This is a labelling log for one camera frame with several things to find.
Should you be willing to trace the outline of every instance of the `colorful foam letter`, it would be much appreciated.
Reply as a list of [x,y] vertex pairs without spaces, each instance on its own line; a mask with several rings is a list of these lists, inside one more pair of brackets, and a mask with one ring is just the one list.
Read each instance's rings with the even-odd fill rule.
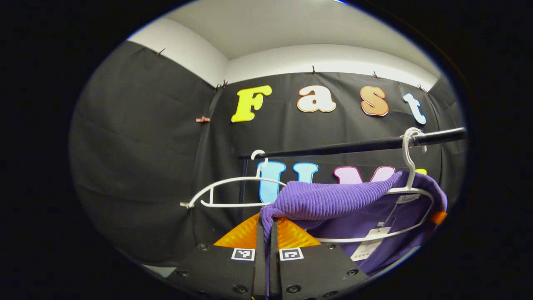
[[424,125],[426,123],[426,117],[420,113],[420,102],[418,102],[418,100],[416,100],[411,94],[405,94],[403,100],[409,104],[416,122]]
[[374,172],[374,175],[372,175],[370,182],[385,181],[391,178],[391,176],[394,175],[394,173],[396,173],[396,169],[393,167],[389,167],[389,166],[379,167]]
[[312,183],[313,174],[318,171],[318,165],[310,162],[295,163],[293,170],[298,173],[298,181]]
[[231,121],[237,123],[253,120],[255,114],[251,112],[252,106],[254,110],[259,110],[263,106],[263,95],[268,96],[270,94],[272,94],[272,88],[269,85],[238,91],[239,103],[237,104],[235,115],[231,117]]
[[[389,179],[396,170],[393,167],[383,166],[376,169],[370,182],[385,181]],[[363,183],[361,174],[356,167],[338,167],[333,171],[333,174],[338,178],[339,184],[360,184]]]
[[385,92],[375,86],[363,86],[359,91],[361,108],[367,115],[384,116],[389,112],[389,105],[385,100]]
[[312,113],[319,110],[328,113],[337,107],[337,103],[332,100],[331,92],[325,86],[306,86],[300,90],[299,94],[303,97],[298,100],[296,105],[303,112]]
[[[264,162],[260,162],[257,167],[259,168]],[[269,161],[264,169],[261,170],[261,178],[270,178],[279,181],[281,173],[285,171],[286,167],[284,163],[277,161]],[[271,181],[259,182],[259,199],[263,203],[272,203],[279,195],[279,184]]]

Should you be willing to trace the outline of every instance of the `white wall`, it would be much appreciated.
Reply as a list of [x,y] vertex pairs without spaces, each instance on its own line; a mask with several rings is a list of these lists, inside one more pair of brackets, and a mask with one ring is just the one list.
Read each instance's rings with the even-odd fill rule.
[[285,73],[339,72],[372,75],[419,84],[429,90],[437,77],[396,56],[345,45],[300,45],[265,50],[231,60],[224,79],[230,83]]
[[128,39],[177,62],[212,86],[222,83],[228,59],[204,38],[175,21],[160,18]]
[[314,44],[265,50],[231,61],[212,44],[177,22],[160,18],[128,38],[161,53],[195,73],[212,86],[262,76],[311,72],[340,72],[372,75],[421,84],[429,90],[437,77],[423,68],[390,54],[346,45]]

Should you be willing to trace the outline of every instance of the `black curtain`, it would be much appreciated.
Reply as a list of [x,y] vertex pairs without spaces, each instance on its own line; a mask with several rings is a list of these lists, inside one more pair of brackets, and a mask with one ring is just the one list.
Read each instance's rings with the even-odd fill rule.
[[[232,123],[237,92],[269,85],[251,121]],[[331,112],[302,112],[298,92],[321,85],[331,92]],[[385,92],[389,112],[370,116],[361,109],[360,89]],[[425,115],[418,124],[403,100],[411,93]],[[196,123],[201,116],[209,123]],[[214,209],[189,202],[205,186],[243,174],[240,154],[303,149],[402,135],[407,128],[432,132],[463,126],[450,85],[441,78],[427,94],[418,87],[370,75],[280,74],[215,89],[191,71],[142,45],[124,42],[95,71],[79,97],[69,139],[78,196],[96,228],[117,248],[148,264],[172,265],[197,243],[213,243],[259,208]],[[465,143],[410,151],[418,168],[439,182],[452,206],[465,165]],[[315,183],[338,183],[337,167],[357,167],[362,180],[375,170],[407,167],[400,149],[355,154],[271,159],[286,165],[281,181],[298,180],[293,165],[319,166]],[[261,160],[250,161],[255,175]],[[238,203],[241,183],[215,189],[216,203]],[[246,182],[244,203],[257,203],[259,182]]]
[[72,119],[69,155],[78,196],[96,228],[143,262],[195,246],[178,202],[192,172],[214,88],[142,45],[125,41],[98,67]]
[[[263,96],[259,110],[251,109],[255,117],[251,121],[232,123],[239,96],[237,92],[258,86],[269,85],[272,93]],[[298,92],[309,85],[322,85],[331,91],[337,104],[331,112],[302,112],[297,108],[301,97]],[[376,86],[385,92],[389,112],[385,116],[370,116],[361,109],[360,89]],[[403,95],[411,93],[420,102],[420,111],[427,121],[417,123]],[[240,154],[252,153],[256,149],[265,152],[303,149],[328,144],[374,140],[402,135],[406,129],[417,127],[424,132],[433,132],[464,126],[457,99],[449,85],[441,79],[435,88],[426,93],[416,86],[388,80],[376,79],[370,75],[348,73],[293,73],[273,75],[228,84],[217,92],[209,116],[211,122],[205,126],[198,151],[195,169],[195,191],[218,180],[242,175],[243,162]],[[457,200],[465,168],[465,143],[452,142],[431,145],[427,152],[421,148],[411,151],[417,168],[424,168],[427,174],[442,184],[444,192],[450,195],[449,204]],[[250,161],[247,173],[254,176],[257,164],[262,160]],[[292,169],[297,162],[311,162],[319,166],[313,175],[314,183],[338,183],[334,176],[337,167],[357,167],[364,182],[370,181],[375,170],[381,166],[392,166],[407,170],[401,149],[354,154],[325,156],[289,157],[270,159],[286,165],[280,181],[298,180]],[[215,189],[216,203],[238,203],[240,183],[230,183]],[[246,182],[244,203],[257,203],[259,183]],[[259,208],[214,209],[198,205],[194,210],[194,229],[199,240],[214,242],[239,224],[242,220],[258,213]]]

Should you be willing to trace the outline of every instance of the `purple knit garment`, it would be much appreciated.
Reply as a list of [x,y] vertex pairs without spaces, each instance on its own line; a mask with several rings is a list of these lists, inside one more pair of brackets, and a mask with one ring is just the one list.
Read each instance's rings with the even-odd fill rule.
[[[286,217],[298,226],[307,229],[315,238],[350,239],[364,238],[377,223],[384,222],[402,194],[385,195],[395,187],[405,187],[408,171],[399,171],[385,181],[362,184],[313,184],[290,181],[279,193],[276,201],[261,208],[266,252],[266,285],[269,294],[270,231],[273,217]],[[434,198],[429,218],[436,211],[446,211],[447,197],[433,178],[415,174],[414,188],[428,191]],[[393,233],[418,224],[426,213],[431,200],[420,195],[417,200],[399,204],[384,227]],[[423,225],[382,241],[380,246],[365,260],[356,263],[367,275],[384,269],[409,250],[419,246],[435,230],[436,224]],[[339,243],[351,256],[361,244]]]

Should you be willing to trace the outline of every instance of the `clothing label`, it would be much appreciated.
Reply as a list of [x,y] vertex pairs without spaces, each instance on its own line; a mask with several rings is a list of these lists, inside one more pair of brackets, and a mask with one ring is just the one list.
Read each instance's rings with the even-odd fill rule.
[[398,204],[402,204],[402,203],[407,203],[407,202],[411,202],[413,200],[416,200],[420,197],[420,194],[414,194],[414,195],[403,195],[403,196],[400,196],[398,198],[398,200],[396,201],[396,203]]
[[[390,229],[390,227],[372,229],[368,232],[367,238],[370,236],[387,234]],[[382,241],[383,239],[362,242],[350,258],[354,262],[358,260],[367,259],[376,250],[376,248],[381,244]]]

